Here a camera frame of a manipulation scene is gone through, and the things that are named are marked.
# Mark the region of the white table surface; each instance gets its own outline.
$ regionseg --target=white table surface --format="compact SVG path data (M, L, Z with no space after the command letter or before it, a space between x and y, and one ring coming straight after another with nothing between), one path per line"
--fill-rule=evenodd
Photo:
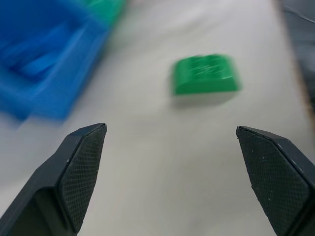
M67 133L106 122L80 236L274 236L235 130L284 136L315 161L287 41L271 0L131 1L65 123L0 117L0 214ZM234 58L243 90L172 96L172 63L213 53Z

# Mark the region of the green plastic block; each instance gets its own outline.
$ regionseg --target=green plastic block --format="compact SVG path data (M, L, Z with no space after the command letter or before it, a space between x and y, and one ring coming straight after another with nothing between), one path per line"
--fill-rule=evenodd
M102 20L104 23L113 25L124 4L125 0L79 0L81 1L91 12Z
M228 56L208 55L185 58L174 66L175 94L237 91L237 73Z

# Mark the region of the green object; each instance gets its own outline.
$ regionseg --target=green object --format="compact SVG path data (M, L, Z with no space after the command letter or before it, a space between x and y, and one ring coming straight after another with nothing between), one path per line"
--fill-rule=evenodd
M237 91L238 76L230 57L195 56L178 61L174 66L175 94Z
M104 23L113 25L121 12L125 0L79 0Z

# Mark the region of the blue plastic bin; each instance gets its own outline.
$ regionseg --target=blue plastic bin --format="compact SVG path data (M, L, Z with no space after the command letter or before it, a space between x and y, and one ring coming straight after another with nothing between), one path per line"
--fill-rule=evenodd
M1 0L0 37L11 40L71 24L74 29L58 60L34 82L0 64L0 110L64 119L84 86L109 28L67 0Z

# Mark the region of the textured grip pad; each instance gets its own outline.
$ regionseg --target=textured grip pad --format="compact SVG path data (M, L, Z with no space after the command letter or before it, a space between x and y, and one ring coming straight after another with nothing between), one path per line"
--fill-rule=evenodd
M105 133L101 126L83 138L59 183L63 207L76 233L81 229L94 190Z
M290 235L310 197L308 183L270 139L242 128L237 136L252 189L275 233Z

